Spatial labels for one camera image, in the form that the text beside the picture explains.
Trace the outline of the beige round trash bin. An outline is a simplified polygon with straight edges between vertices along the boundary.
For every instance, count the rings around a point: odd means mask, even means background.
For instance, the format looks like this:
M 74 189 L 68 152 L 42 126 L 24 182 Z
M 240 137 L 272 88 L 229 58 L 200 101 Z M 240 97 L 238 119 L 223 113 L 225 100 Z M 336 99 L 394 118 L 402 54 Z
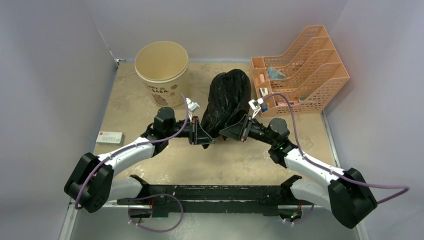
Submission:
M 172 41 L 158 41 L 144 46 L 136 55 L 134 68 L 151 98 L 160 107 L 177 107 L 188 96 L 189 55 Z

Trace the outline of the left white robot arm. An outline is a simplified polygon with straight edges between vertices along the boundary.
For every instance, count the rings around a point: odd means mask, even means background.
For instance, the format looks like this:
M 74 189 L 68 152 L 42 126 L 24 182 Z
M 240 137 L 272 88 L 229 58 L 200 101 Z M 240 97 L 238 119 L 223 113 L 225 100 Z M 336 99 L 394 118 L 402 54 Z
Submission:
M 157 156 L 173 138 L 187 138 L 191 145 L 215 143 L 200 125 L 199 118 L 191 116 L 190 111 L 186 111 L 184 120 L 176 121 L 174 110 L 162 107 L 153 123 L 133 142 L 100 155 L 83 154 L 67 180 L 64 192 L 75 201 L 78 210 L 85 209 L 89 213 L 96 212 L 109 201 L 125 198 L 142 205 L 148 201 L 149 191 L 140 180 L 135 177 L 114 178 L 134 164 Z

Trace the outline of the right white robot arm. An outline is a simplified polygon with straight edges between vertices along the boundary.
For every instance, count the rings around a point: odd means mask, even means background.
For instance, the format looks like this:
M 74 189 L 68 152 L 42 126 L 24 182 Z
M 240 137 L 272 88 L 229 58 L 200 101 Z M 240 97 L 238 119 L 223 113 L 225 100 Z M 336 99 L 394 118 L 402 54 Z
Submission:
M 269 144 L 268 154 L 274 163 L 305 176 L 281 189 L 280 196 L 288 204 L 304 200 L 318 205 L 331 211 L 336 220 L 349 229 L 378 206 L 358 170 L 334 167 L 301 151 L 289 140 L 290 131 L 282 118 L 273 118 L 264 126 L 246 114 L 219 134 L 240 142 L 252 138 Z

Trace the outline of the orange plastic file organizer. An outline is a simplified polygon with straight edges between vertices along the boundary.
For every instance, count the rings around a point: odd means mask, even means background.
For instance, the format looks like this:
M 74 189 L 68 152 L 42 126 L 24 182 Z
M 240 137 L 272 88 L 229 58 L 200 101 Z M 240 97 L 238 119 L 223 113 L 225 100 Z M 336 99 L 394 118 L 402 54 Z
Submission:
M 259 88 L 269 92 L 265 100 L 268 110 L 260 112 L 263 117 L 289 114 L 284 98 L 295 113 L 320 113 L 350 78 L 324 25 L 304 28 L 282 55 L 252 57 L 251 67 L 257 97 L 262 98 Z M 269 67 L 286 78 L 270 80 Z

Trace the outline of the black plastic trash bag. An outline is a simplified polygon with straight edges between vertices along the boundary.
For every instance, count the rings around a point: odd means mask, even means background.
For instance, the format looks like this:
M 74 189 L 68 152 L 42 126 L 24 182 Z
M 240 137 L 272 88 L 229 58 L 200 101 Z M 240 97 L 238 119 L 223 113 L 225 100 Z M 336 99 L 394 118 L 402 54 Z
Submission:
M 209 86 L 201 127 L 212 138 L 218 138 L 222 129 L 236 124 L 249 113 L 251 95 L 251 81 L 243 70 L 219 73 Z

